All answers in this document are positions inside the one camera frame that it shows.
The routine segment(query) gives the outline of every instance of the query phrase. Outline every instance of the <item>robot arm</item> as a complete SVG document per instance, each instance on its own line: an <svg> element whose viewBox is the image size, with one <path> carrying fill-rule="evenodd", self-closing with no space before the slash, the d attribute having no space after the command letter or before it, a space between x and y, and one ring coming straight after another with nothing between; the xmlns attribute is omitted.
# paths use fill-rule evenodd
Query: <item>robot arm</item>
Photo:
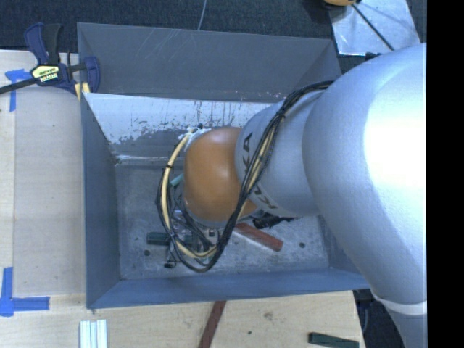
<svg viewBox="0 0 464 348"><path fill-rule="evenodd" d="M190 196L198 195L188 200L187 211L207 226L226 229L225 218L237 220L255 209L281 217L322 215L391 313L405 346L426 347L425 83L422 44L376 57L329 86L309 88L284 114L283 101L240 131L206 133L192 152L210 156L219 144L228 158L209 160L221 166L217 177L186 159L187 173L199 177L186 181ZM276 117L280 121L270 132ZM253 156L270 133L272 156L244 197L238 182L249 177ZM202 139L206 143L198 150ZM223 179L222 198L209 189L195 191L211 179ZM240 199L247 209L233 211ZM222 216L201 217L211 202Z"/></svg>

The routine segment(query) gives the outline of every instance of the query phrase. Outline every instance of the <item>blue clamp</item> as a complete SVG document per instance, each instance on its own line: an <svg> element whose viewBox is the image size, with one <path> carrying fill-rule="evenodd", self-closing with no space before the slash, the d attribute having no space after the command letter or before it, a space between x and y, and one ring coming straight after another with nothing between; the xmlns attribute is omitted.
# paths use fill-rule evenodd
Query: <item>blue clamp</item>
<svg viewBox="0 0 464 348"><path fill-rule="evenodd" d="M0 316L2 317L12 317L15 312L50 309L50 297L14 298L12 292L13 267L4 268L0 297Z"/></svg>
<svg viewBox="0 0 464 348"><path fill-rule="evenodd" d="M83 64L68 66L60 63L58 53L58 36L62 26L59 24L44 25L36 23L30 26L24 34L28 50L37 59L37 67L31 71L40 86L54 86L62 88L76 95L73 72L86 70L87 83L92 92L96 92L100 85L100 69L96 57L84 58Z"/></svg>

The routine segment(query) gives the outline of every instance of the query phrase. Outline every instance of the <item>wire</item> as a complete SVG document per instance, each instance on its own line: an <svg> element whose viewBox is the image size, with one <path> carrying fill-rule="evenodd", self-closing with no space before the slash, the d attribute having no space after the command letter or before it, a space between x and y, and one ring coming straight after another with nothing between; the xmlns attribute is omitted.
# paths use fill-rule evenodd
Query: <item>wire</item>
<svg viewBox="0 0 464 348"><path fill-rule="evenodd" d="M364 19L364 21L369 25L370 28L373 29L373 31L377 34L377 36L389 47L391 51L394 51L393 46L384 38L384 36L373 26L373 24L368 20L368 18L359 10L358 7L356 7L355 4L352 5L353 9L356 10L356 12L361 16L361 18Z"/></svg>
<svg viewBox="0 0 464 348"><path fill-rule="evenodd" d="M203 2L203 10L202 10L202 16L200 17L200 21L199 21L199 24L198 24L198 28L196 30L200 31L200 28L202 27L202 23L203 23L203 18L204 18L204 11L206 10L206 3L207 3L208 0L204 0Z"/></svg>
<svg viewBox="0 0 464 348"><path fill-rule="evenodd" d="M227 246L229 239L231 238L237 220L242 215L242 211L247 199L256 187L258 181L260 180L262 174L265 171L265 168L268 166L282 120L285 119L286 114L301 99L303 95L309 93L310 91L326 89L332 83L333 81L324 81L321 83L311 84L297 91L294 91L286 97L286 99L283 101L281 108L276 112L276 114L273 116L273 118L266 126L264 133L262 134L261 139L257 145L257 148L254 151L248 170L245 173L241 185L239 200L237 202L236 208L233 211L232 215L229 217L228 222L226 223L223 229L222 235L220 235L218 232L218 239L216 245L203 252L195 252L189 249L186 246L186 244L179 239L178 234L171 227L170 222L170 194L168 189L170 171L172 170L173 163L179 155L180 151L182 150L183 146L187 143L188 139L191 138L191 135L192 133L194 133L195 130L191 129L181 139L181 141L175 147L174 152L166 165L166 168L163 170L162 179L159 183L158 188L157 206L162 224L165 227L166 232L172 239L175 253L177 254L179 260L186 267L195 270L196 272L203 273L211 269L213 265L219 260L225 247ZM199 268L197 266L192 265L184 257L185 255L192 258L193 260L196 260L196 262L199 263L201 267ZM209 258L209 261L207 263L202 261L202 259L205 258Z"/></svg>

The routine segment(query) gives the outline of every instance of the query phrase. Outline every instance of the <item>wooden stick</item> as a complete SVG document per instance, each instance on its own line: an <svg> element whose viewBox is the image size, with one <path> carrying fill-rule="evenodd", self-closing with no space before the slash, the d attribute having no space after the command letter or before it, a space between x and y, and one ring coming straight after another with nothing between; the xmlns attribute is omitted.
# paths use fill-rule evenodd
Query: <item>wooden stick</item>
<svg viewBox="0 0 464 348"><path fill-rule="evenodd" d="M267 234L266 232L262 232L249 224L237 223L235 224L234 230L241 235L256 241L257 243L274 250L275 252L279 252L282 249L283 242L281 240Z"/></svg>
<svg viewBox="0 0 464 348"><path fill-rule="evenodd" d="M223 314L224 308L225 300L215 302L212 306L211 314L203 330L202 340L200 340L198 348L211 347L212 338L215 336L216 328L219 325L220 316Z"/></svg>

